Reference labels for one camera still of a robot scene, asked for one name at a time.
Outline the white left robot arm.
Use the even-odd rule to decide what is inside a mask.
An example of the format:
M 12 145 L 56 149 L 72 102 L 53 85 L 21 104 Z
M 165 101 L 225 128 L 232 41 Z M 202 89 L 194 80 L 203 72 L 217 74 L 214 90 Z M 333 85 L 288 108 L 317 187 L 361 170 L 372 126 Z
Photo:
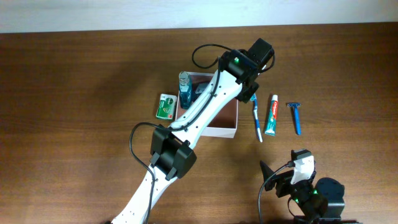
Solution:
M 256 78 L 274 66 L 271 44 L 257 39 L 249 48 L 227 48 L 212 64 L 217 66 L 204 92 L 169 126 L 154 128 L 149 164 L 136 192 L 111 224 L 147 223 L 150 211 L 165 190 L 181 179 L 196 162 L 194 148 L 203 130 L 233 99 L 247 103 L 259 88 Z

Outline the green Listerine mouthwash bottle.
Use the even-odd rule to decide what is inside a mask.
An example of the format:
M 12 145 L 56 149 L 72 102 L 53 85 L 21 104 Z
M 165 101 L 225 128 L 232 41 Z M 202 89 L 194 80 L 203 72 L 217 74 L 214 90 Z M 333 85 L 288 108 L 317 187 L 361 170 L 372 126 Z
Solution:
M 189 73 L 181 72 L 179 78 L 180 106 L 187 110 L 192 103 L 192 79 Z

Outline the clear blue soap pump bottle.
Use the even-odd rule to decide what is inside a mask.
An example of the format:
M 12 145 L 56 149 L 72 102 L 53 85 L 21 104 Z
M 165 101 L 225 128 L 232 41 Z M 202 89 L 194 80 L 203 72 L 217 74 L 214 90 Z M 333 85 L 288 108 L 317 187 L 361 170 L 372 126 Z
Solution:
M 205 91 L 208 86 L 208 82 L 194 83 L 192 88 L 192 101 L 196 101 L 197 98 Z

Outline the white cardboard box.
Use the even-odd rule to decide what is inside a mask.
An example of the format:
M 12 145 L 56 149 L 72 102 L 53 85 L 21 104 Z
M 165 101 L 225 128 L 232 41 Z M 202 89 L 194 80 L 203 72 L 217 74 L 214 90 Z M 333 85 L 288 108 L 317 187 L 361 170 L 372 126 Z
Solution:
M 194 93 L 198 84 L 208 83 L 213 78 L 213 73 L 188 72 L 188 74 L 192 79 Z M 235 98 L 229 101 L 203 130 L 201 136 L 234 138 L 238 127 L 238 103 Z

